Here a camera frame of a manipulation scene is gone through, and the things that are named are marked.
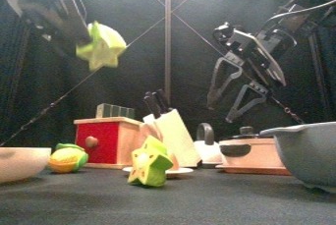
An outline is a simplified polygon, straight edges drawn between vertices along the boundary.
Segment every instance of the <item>white knife block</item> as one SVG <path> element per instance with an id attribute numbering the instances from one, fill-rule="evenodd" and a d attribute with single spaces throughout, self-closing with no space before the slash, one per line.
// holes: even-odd
<path id="1" fill-rule="evenodd" d="M 201 157 L 177 110 L 173 109 L 157 119 L 147 115 L 142 121 L 155 130 L 158 138 L 177 158 L 179 167 L 197 167 Z"/>

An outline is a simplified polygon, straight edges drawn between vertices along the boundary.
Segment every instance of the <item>metal pole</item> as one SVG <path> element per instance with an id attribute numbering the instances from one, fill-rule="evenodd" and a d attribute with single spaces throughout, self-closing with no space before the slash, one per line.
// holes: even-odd
<path id="1" fill-rule="evenodd" d="M 171 34 L 171 0 L 165 0 L 165 69 L 163 69 L 163 92 L 170 103 L 170 34 Z"/>

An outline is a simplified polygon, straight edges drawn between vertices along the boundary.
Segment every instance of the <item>black table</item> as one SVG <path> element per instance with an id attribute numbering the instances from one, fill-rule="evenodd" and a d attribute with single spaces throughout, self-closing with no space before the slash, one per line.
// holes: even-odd
<path id="1" fill-rule="evenodd" d="M 162 188 L 129 185 L 121 170 L 45 170 L 0 185 L 0 224 L 336 224 L 336 195 L 291 176 L 219 169 L 195 169 Z"/>

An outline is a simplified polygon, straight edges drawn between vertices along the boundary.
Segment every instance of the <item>knife handle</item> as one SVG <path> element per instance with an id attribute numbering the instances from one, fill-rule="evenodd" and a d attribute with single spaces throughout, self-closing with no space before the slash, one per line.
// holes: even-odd
<path id="1" fill-rule="evenodd" d="M 146 107 L 149 109 L 149 112 L 153 115 L 153 118 L 158 119 L 161 114 L 159 114 L 159 109 L 158 109 L 158 106 L 155 104 L 155 100 L 154 100 L 153 96 L 151 95 L 145 95 L 143 98 L 142 98 L 142 101 L 146 104 Z"/>
<path id="2" fill-rule="evenodd" d="M 165 94 L 163 94 L 163 91 L 161 88 L 155 90 L 153 95 L 154 95 L 155 100 L 159 104 L 161 113 L 166 113 L 166 112 L 171 111 L 171 108 L 169 107 L 167 99 L 165 97 Z"/>

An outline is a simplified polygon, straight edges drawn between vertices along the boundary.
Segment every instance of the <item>metal bowl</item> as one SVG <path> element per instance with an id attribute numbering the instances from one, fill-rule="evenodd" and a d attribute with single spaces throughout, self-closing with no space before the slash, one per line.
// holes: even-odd
<path id="1" fill-rule="evenodd" d="M 274 128 L 259 135 L 274 136 L 281 161 L 303 185 L 336 193 L 336 122 Z"/>
<path id="2" fill-rule="evenodd" d="M 23 180 L 43 169 L 50 148 L 0 147 L 0 183 Z"/>

